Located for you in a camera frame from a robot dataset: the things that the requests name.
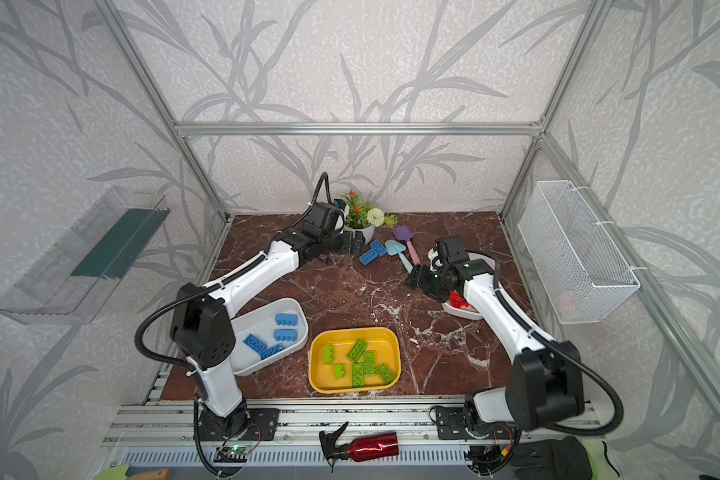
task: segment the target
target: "red metal bottle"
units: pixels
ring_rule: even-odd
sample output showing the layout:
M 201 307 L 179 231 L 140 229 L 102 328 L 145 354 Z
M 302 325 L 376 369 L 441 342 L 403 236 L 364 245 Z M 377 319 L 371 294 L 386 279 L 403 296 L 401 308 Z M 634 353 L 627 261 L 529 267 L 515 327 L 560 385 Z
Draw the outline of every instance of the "red metal bottle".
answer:
M 356 462 L 365 462 L 366 460 L 381 457 L 393 457 L 400 454 L 398 450 L 398 434 L 394 432 L 355 438 L 346 447 L 347 456 Z
M 336 440 L 344 433 L 349 422 L 338 428 L 334 433 L 320 432 L 322 454 L 333 470 L 336 460 L 354 460 L 365 462 L 374 458 L 393 457 L 399 455 L 398 435 L 394 432 L 380 433 L 374 436 L 355 438 L 349 444 L 336 446 Z

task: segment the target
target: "light blue shovel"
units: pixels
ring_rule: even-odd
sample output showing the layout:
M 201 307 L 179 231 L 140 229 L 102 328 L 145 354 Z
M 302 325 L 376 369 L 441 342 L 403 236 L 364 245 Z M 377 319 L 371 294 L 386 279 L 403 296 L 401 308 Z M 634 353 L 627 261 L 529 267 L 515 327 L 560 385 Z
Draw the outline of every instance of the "light blue shovel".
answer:
M 387 247 L 388 254 L 400 256 L 400 260 L 402 260 L 406 271 L 410 274 L 411 270 L 413 270 L 413 265 L 411 264 L 411 262 L 408 261 L 407 258 L 405 258 L 405 255 L 403 255 L 403 252 L 405 252 L 405 245 L 401 244 L 396 240 L 387 240 L 386 242 L 384 242 L 384 246 Z

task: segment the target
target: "pink handle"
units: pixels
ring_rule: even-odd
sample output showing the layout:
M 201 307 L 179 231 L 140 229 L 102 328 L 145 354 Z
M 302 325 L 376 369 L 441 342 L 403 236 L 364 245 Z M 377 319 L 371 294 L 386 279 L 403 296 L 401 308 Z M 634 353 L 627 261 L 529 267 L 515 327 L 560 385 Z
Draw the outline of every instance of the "pink handle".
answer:
M 405 243 L 408 244 L 408 252 L 411 254 L 411 260 L 413 260 L 413 264 L 421 265 L 422 261 L 418 259 L 418 254 L 416 253 L 416 250 L 414 250 L 413 244 L 411 243 L 411 241 L 409 240 Z

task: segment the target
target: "blue lego brick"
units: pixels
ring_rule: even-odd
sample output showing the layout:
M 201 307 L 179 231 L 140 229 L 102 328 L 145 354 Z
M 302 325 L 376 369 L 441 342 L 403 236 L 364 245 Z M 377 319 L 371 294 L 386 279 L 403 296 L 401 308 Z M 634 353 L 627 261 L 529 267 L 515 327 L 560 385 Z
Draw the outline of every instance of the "blue lego brick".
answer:
M 365 252 L 363 255 L 360 255 L 360 263 L 363 265 L 370 264 L 374 260 L 378 258 L 378 254 L 376 253 L 376 250 L 371 248 L 369 251 Z
M 373 242 L 371 242 L 371 248 L 373 248 L 379 256 L 384 256 L 387 254 L 387 248 L 382 245 L 382 242 L 378 240 L 374 240 Z
M 275 315 L 275 322 L 278 325 L 297 326 L 298 317 L 292 313 L 278 313 Z
M 296 331 L 287 329 L 275 330 L 274 337 L 276 342 L 295 342 Z
M 263 352 L 259 352 L 259 356 L 262 358 L 262 360 L 264 360 L 267 357 L 275 355 L 276 353 L 281 351 L 283 348 L 285 348 L 285 347 L 283 347 L 281 343 L 278 343 L 272 348 L 264 350 Z
M 266 350 L 266 343 L 259 340 L 259 337 L 250 333 L 245 340 L 242 341 L 257 352 L 263 352 Z

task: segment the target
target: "black mounting plate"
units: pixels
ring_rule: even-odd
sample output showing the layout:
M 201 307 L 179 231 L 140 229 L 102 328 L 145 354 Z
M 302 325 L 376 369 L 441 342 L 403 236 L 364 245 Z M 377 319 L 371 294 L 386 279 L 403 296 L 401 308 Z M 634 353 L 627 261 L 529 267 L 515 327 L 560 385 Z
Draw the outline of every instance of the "black mounting plate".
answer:
M 434 422 L 438 426 L 438 438 L 441 440 L 475 440 L 476 438 L 467 432 L 467 422 L 464 418 L 464 409 L 461 407 L 434 408 Z M 501 427 L 489 432 L 486 440 L 509 440 L 509 433 Z
M 271 442 L 275 439 L 275 430 L 277 430 L 277 419 L 280 415 L 278 408 L 249 408 L 248 413 L 251 416 L 250 422 L 255 423 L 261 430 L 262 442 Z M 197 427 L 197 432 L 200 435 L 201 442 L 221 442 L 224 440 L 221 437 L 221 432 L 213 431 L 213 422 L 207 418 L 208 414 L 203 410 L 200 414 L 200 425 Z M 259 438 L 258 431 L 250 427 L 248 431 L 243 434 L 242 437 L 238 438 L 239 441 L 245 440 L 257 440 Z

